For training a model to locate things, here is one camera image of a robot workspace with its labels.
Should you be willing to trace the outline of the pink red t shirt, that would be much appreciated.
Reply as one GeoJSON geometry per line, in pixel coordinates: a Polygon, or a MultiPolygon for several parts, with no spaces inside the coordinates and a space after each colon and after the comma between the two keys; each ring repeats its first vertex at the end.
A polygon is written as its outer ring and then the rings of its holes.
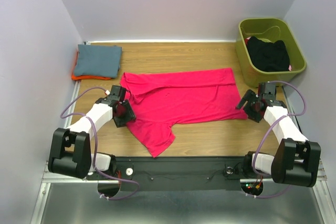
{"type": "Polygon", "coordinates": [[[125,72],[121,86],[136,116],[127,128],[152,157],[175,140],[175,124],[245,120],[236,109],[241,98],[231,68],[175,73],[125,72]]]}

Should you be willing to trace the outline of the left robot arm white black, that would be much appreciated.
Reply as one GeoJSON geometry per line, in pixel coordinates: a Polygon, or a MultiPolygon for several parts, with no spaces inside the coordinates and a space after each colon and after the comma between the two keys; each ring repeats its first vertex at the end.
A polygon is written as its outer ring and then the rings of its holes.
{"type": "Polygon", "coordinates": [[[91,150],[90,141],[97,136],[98,130],[106,123],[113,121],[116,127],[124,127],[135,121],[126,94],[131,93],[122,86],[113,85],[111,90],[104,91],[105,97],[99,98],[86,114],[70,113],[61,118],[80,115],[81,118],[67,128],[58,128],[52,136],[48,170],[83,179],[96,172],[104,178],[113,178],[117,173],[116,159],[113,155],[91,150]]]}

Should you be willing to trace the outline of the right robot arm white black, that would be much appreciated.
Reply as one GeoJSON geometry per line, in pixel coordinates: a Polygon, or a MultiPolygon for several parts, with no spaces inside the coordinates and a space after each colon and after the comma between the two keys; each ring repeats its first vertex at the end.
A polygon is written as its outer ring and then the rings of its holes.
{"type": "Polygon", "coordinates": [[[236,109],[242,109],[247,117],[259,123],[266,121],[278,143],[274,156],[261,153],[261,148],[248,152],[244,157],[241,170],[244,175],[253,177],[268,175],[275,183],[313,187],[318,177],[321,147],[305,137],[294,124],[283,101],[277,100],[275,81],[262,82],[258,91],[245,92],[236,109]]]}

